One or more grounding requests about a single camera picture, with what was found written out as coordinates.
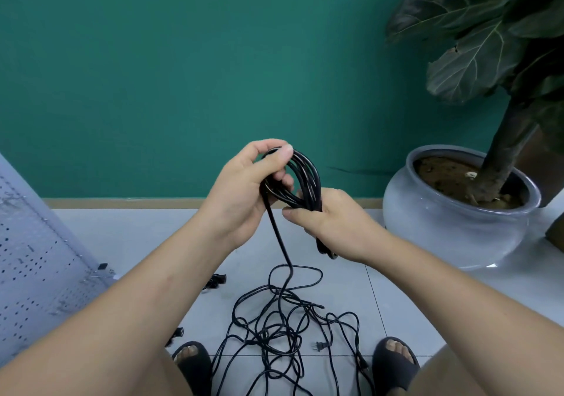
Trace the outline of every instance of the tangled cable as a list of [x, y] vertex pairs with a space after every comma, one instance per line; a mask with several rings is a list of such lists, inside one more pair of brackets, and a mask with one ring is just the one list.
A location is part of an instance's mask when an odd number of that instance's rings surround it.
[[[269, 154], [275, 152], [278, 148], [269, 150], [264, 154], [266, 157]], [[321, 329], [321, 333], [325, 341], [313, 343], [313, 346], [316, 350], [321, 351], [324, 349], [328, 350], [329, 353], [329, 363], [331, 366], [331, 371], [333, 373], [333, 379], [335, 381], [335, 388], [337, 391], [337, 396], [340, 395], [339, 390], [339, 383], [337, 380], [337, 374], [335, 372], [335, 366], [333, 365], [333, 356], [331, 353], [331, 346], [333, 344], [333, 330], [331, 329], [331, 325], [337, 323], [339, 328], [341, 329], [342, 335], [349, 346], [352, 355], [355, 358], [356, 364], [356, 388], [358, 394], [360, 395], [360, 381], [359, 381], [359, 374], [362, 375], [370, 385], [370, 391], [372, 395], [375, 395], [375, 388], [372, 382], [370, 381], [369, 377], [366, 374], [366, 369], [368, 368], [368, 364], [362, 357], [360, 350], [359, 350], [359, 328], [360, 323], [358, 316], [351, 311], [347, 311], [339, 316], [333, 313], [327, 313], [326, 315], [319, 314], [316, 309], [324, 309], [322, 305], [315, 304], [311, 301], [302, 300], [296, 293], [294, 292], [296, 289], [303, 289], [303, 288], [311, 288], [321, 282], [323, 278], [323, 272], [315, 267], [310, 266], [302, 266], [302, 265], [293, 265], [290, 261], [284, 243], [282, 241], [282, 237], [280, 236], [280, 232], [278, 231], [278, 227], [274, 220], [274, 216], [272, 214], [272, 209], [270, 207], [270, 203], [268, 201], [268, 196], [273, 195], [279, 200], [284, 201], [288, 205], [293, 208], [307, 208], [308, 210], [318, 210], [321, 211], [321, 184], [319, 181], [319, 174], [315, 169], [313, 163], [303, 154], [298, 151], [294, 151], [294, 155], [290, 162], [288, 163], [288, 167], [290, 167], [294, 174], [296, 175], [296, 179], [298, 179], [300, 183], [300, 187], [303, 192], [303, 199], [293, 195], [290, 191], [288, 191], [284, 185], [273, 179], [272, 177], [266, 178], [261, 184], [261, 196], [264, 200], [264, 205], [266, 207], [266, 211], [268, 213], [268, 217], [270, 218], [270, 222], [272, 223], [272, 229], [276, 235], [278, 243], [280, 244], [280, 249], [282, 250], [282, 254], [284, 255], [284, 259], [286, 260], [286, 264], [280, 264], [274, 267], [268, 275], [268, 283], [266, 285], [260, 286], [256, 289], [253, 289], [245, 294], [243, 294], [239, 299], [236, 301], [233, 311], [231, 313], [231, 324], [227, 329], [227, 333], [225, 339], [219, 346], [219, 349], [215, 353], [213, 362], [212, 362], [212, 372], [215, 376], [216, 372], [218, 371], [219, 364], [222, 359], [223, 351], [225, 350], [226, 343], [229, 339], [236, 339], [241, 342], [241, 347], [235, 352], [235, 354], [230, 358], [225, 371], [223, 372], [223, 376], [221, 378], [221, 382], [219, 383], [219, 387], [217, 390], [217, 396], [220, 395], [221, 389], [223, 387], [227, 372], [229, 370], [229, 366], [234, 361], [235, 357], [243, 350], [245, 347], [250, 345], [256, 345], [261, 349], [261, 359], [263, 363], [263, 370], [260, 374], [255, 378], [252, 385], [250, 386], [249, 391], [246, 393], [246, 396], [249, 396], [250, 393], [253, 391], [253, 388], [257, 384], [257, 382], [264, 377], [266, 380], [266, 392], [268, 394], [268, 381], [269, 380], [278, 380], [280, 378], [285, 378], [289, 382], [293, 384], [293, 392], [292, 394], [295, 395], [297, 390], [301, 390], [305, 394], [309, 396], [313, 396], [313, 393], [305, 389], [302, 385], [300, 385], [300, 379], [305, 376], [305, 370], [303, 367], [303, 360], [302, 355], [300, 353], [300, 348], [303, 343], [302, 333], [306, 331], [306, 329], [310, 326], [310, 323], [313, 321], [315, 324], [319, 326]], [[334, 258], [336, 256], [318, 239], [317, 240], [318, 250], [321, 253], [326, 253], [330, 257]], [[274, 273], [277, 269], [288, 268], [288, 277], [286, 278], [282, 287], [278, 287], [272, 284], [272, 273]], [[288, 287], [292, 276], [294, 275], [294, 269], [308, 269], [314, 270], [319, 273], [319, 278], [310, 284], [296, 286], [296, 287]], [[245, 319], [244, 317], [237, 316], [236, 311], [237, 308], [246, 300], [249, 300], [251, 297], [264, 292], [270, 291], [272, 294], [272, 298], [266, 303], [266, 305], [262, 308], [260, 313], [252, 318], [252, 319]], [[284, 314], [282, 305], [284, 303], [288, 303], [292, 308], [290, 309], [288, 314]], [[298, 315], [300, 318], [296, 328], [294, 329], [290, 325], [290, 318], [293, 316]], [[356, 326], [350, 325], [349, 323], [342, 321], [344, 316], [352, 316], [356, 321]], [[245, 337], [240, 337], [234, 333], [231, 333], [232, 326], [235, 325], [238, 328], [241, 328], [245, 331]], [[354, 332], [354, 344], [351, 343], [349, 338], [345, 333], [345, 328], [352, 329]], [[281, 350], [277, 349], [272, 346], [272, 342], [282, 338], [285, 343], [288, 344], [287, 349]], [[280, 359], [287, 359], [288, 365], [282, 370], [277, 370], [273, 364]], [[289, 374], [293, 372], [295, 377], [291, 377]]]

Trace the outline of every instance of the perforated metal panel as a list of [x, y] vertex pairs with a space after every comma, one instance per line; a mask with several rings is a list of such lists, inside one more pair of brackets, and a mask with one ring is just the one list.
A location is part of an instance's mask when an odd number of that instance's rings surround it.
[[0, 155], [0, 365], [104, 292], [98, 267]]

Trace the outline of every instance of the white tile floor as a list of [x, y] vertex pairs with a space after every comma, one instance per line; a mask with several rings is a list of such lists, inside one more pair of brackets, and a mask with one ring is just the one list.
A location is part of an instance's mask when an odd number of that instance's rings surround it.
[[[510, 295], [564, 325], [564, 254], [542, 238], [544, 230], [564, 209], [564, 196], [558, 204], [539, 210], [531, 222], [530, 232], [523, 244], [496, 267], [472, 274], [498, 290]], [[68, 209], [57, 214], [81, 241], [99, 258], [108, 262], [118, 274], [124, 274], [143, 257], [178, 229], [194, 214], [193, 210], [109, 210]], [[424, 363], [444, 344], [441, 336], [388, 279], [375, 270], [341, 258], [333, 261], [320, 255], [311, 237], [303, 230], [284, 220], [275, 211], [281, 235], [294, 264], [320, 268], [324, 273], [321, 283], [313, 288], [300, 289], [304, 299], [322, 304], [326, 311], [336, 314], [355, 312], [360, 318], [360, 350], [367, 358], [378, 340], [385, 335], [397, 336], [408, 343]], [[381, 221], [381, 210], [371, 210], [371, 216]], [[185, 336], [177, 338], [171, 349], [188, 340], [201, 341], [210, 353], [217, 350], [231, 321], [231, 311], [239, 296], [267, 282], [268, 273], [283, 257], [264, 217], [251, 240], [233, 252], [218, 272], [227, 274], [227, 283], [219, 289], [205, 291], [196, 300], [181, 322]], [[284, 270], [275, 272], [274, 283], [281, 283]], [[316, 279], [314, 272], [297, 270], [293, 285]], [[266, 297], [249, 300], [241, 306], [238, 315], [257, 313]], [[301, 384], [313, 394], [335, 394], [335, 383], [330, 373], [328, 357], [314, 351], [311, 344], [323, 341], [320, 331], [311, 326], [303, 334], [302, 355], [306, 375]], [[239, 347], [228, 343], [224, 355], [233, 354]], [[343, 395], [356, 394], [354, 364], [350, 350], [342, 337], [337, 336], [332, 347], [339, 387]], [[226, 376], [224, 395], [243, 395], [262, 370], [259, 349], [248, 347], [236, 358]], [[228, 356], [219, 369], [217, 388]], [[288, 394], [290, 385], [283, 380], [270, 380], [270, 394]], [[264, 380], [259, 380], [252, 394], [264, 393]]]

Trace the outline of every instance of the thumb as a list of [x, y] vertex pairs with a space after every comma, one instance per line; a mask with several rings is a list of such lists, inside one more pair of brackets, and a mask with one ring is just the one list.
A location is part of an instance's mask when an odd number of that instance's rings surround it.
[[303, 227], [313, 235], [319, 234], [321, 222], [324, 218], [322, 212], [312, 212], [307, 209], [284, 208], [282, 209], [282, 215], [288, 221]]
[[284, 169], [286, 163], [294, 155], [294, 149], [290, 144], [282, 145], [279, 150], [266, 156], [264, 159], [253, 163], [250, 167], [253, 182], [260, 183], [268, 175]]

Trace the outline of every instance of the green wall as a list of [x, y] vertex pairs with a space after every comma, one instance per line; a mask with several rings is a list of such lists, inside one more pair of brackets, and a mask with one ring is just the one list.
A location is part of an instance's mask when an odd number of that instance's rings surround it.
[[381, 196], [416, 146], [487, 149], [506, 103], [427, 94], [436, 54], [384, 42], [398, 2], [0, 0], [0, 152], [41, 196], [195, 197], [279, 137]]

